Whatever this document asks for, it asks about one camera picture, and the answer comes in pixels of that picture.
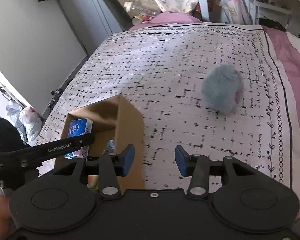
blue plush toy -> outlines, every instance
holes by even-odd
[[[216,67],[205,78],[202,93],[211,107],[228,114],[239,104],[243,95],[241,74],[233,65]]]

colorful packaging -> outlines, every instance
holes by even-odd
[[[92,121],[87,118],[72,120],[70,122],[68,138],[73,137],[73,136],[83,135],[86,133],[91,133],[91,129],[92,129]],[[82,147],[81,150],[79,150],[79,151],[65,154],[65,157],[67,159],[72,159],[76,156],[82,155],[82,156],[85,156],[85,158],[87,160],[88,159],[88,151],[89,151],[89,145]]]

white blanket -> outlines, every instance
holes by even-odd
[[[223,116],[207,107],[202,82],[234,64],[244,99]],[[122,93],[143,114],[146,188],[187,188],[176,145],[211,160],[232,155],[293,188],[300,198],[300,131],[284,68],[260,25],[186,24],[114,34],[88,59],[63,93],[40,143],[60,138],[66,114]],[[49,161],[41,173],[53,167]],[[216,190],[220,179],[210,179]]]

silver bolt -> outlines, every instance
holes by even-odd
[[[150,197],[159,197],[159,194],[158,193],[151,193]]]
[[[204,193],[206,193],[206,190],[203,187],[193,187],[190,192],[193,195],[203,195]]]
[[[118,189],[116,187],[105,187],[103,190],[102,190],[102,193],[103,194],[106,194],[106,195],[114,195],[118,192]]]

open cardboard box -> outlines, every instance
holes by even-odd
[[[118,177],[123,192],[126,189],[144,189],[142,159],[144,150],[144,124],[142,114],[123,96],[117,95],[102,101],[72,110],[68,113],[61,139],[67,138],[70,122],[88,118],[93,121],[95,141],[89,147],[89,156],[101,156],[109,140],[114,140],[115,152],[121,153],[128,144],[135,147],[135,158],[128,176]],[[55,167],[66,162],[64,156],[56,159]]]

